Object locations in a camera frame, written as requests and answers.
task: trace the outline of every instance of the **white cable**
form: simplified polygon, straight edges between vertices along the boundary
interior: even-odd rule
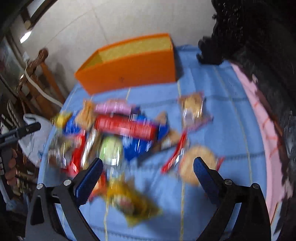
[[[57,101],[56,99],[50,97],[48,94],[46,94],[28,75],[27,73],[27,68],[25,69],[25,76],[27,77],[28,81],[31,83],[31,85],[33,85],[41,95],[43,95],[43,97],[45,97],[46,99],[48,99],[50,102],[58,105],[59,107],[63,107],[63,104],[59,101]]]

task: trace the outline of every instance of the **blue tablecloth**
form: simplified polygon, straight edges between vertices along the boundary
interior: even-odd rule
[[[219,170],[223,178],[230,178],[236,184],[245,186],[259,183],[266,196],[266,161],[262,138],[244,89],[229,62],[224,61],[220,66],[201,65],[196,60],[196,53],[199,52],[193,46],[177,47],[176,65],[182,74],[177,83],[120,89],[94,96],[89,96],[77,84],[68,96],[63,110],[80,110],[85,98],[92,98],[94,102],[127,98],[129,103],[140,105],[150,118],[155,118],[163,110],[167,111],[170,126],[181,131],[181,112],[177,98],[195,91],[204,91],[205,107],[214,116],[214,120],[201,130],[189,134],[191,145],[205,145],[217,157],[225,157]],[[45,153],[54,133],[55,129],[49,136]],[[160,173],[160,167],[173,151],[171,149],[155,154],[139,167],[136,160],[132,160],[126,172],[128,176],[135,177],[137,190],[152,199],[163,214],[129,228],[123,214],[110,207],[107,216],[108,240],[180,240],[182,226],[183,240],[196,240],[201,234],[213,216],[215,206],[210,203],[200,186],[185,184],[184,219],[181,217],[182,181]],[[54,186],[60,184],[64,178],[57,170],[48,166],[47,155],[44,155],[38,182]],[[57,210],[68,238],[75,240],[59,205]],[[103,220],[106,204],[102,198],[86,203],[80,210],[99,239],[105,240]],[[231,231],[238,210],[237,204],[226,233]]]

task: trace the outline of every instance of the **blue snack wrapper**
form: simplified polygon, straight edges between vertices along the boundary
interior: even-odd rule
[[[158,126],[159,127],[158,135],[157,135],[158,141],[161,140],[163,137],[165,137],[170,130],[170,127],[168,125],[160,125],[158,123],[155,123],[154,121],[148,119],[144,115],[133,115],[132,120],[141,121],[141,122]],[[133,158],[138,157],[145,152],[148,152],[152,147],[153,143],[154,141],[147,141],[147,140],[124,136],[122,138],[124,158],[129,162]]]
[[[72,117],[68,120],[66,126],[63,129],[63,134],[70,135],[70,134],[78,134],[81,131],[81,127],[75,123],[75,118],[78,112],[74,112]]]

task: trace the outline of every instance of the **bright light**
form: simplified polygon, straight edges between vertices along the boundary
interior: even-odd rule
[[[31,35],[31,32],[32,30],[25,33],[25,35],[20,39],[21,44],[28,39],[28,37]]]

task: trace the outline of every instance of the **metal screw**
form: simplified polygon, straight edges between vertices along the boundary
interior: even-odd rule
[[[42,184],[42,183],[39,183],[39,184],[37,185],[36,188],[37,188],[37,189],[41,189],[41,188],[43,188],[43,184]]]
[[[64,181],[64,185],[69,186],[71,184],[71,182],[72,182],[71,180],[67,179]]]
[[[225,179],[224,183],[228,186],[232,185],[232,181],[230,179]]]
[[[255,189],[259,189],[259,187],[260,187],[259,184],[257,184],[257,183],[253,184],[253,188],[255,188]]]

